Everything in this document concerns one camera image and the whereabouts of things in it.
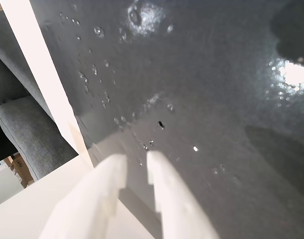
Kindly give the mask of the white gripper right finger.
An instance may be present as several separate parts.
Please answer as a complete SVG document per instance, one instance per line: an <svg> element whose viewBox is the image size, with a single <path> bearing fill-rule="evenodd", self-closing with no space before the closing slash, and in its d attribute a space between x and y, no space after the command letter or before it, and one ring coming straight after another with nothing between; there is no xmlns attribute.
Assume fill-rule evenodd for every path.
<svg viewBox="0 0 304 239"><path fill-rule="evenodd" d="M159 151L147 152L148 183L153 185L155 210L161 214L164 239L218 239L206 213L170 163Z"/></svg>

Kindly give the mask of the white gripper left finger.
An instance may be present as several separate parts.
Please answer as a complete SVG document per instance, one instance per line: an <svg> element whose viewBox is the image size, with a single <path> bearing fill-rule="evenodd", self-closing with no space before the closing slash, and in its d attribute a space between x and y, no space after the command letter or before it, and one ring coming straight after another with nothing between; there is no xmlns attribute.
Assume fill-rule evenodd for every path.
<svg viewBox="0 0 304 239"><path fill-rule="evenodd" d="M112 154L101 161L54 207L41 239L104 239L126 186L128 159Z"/></svg>

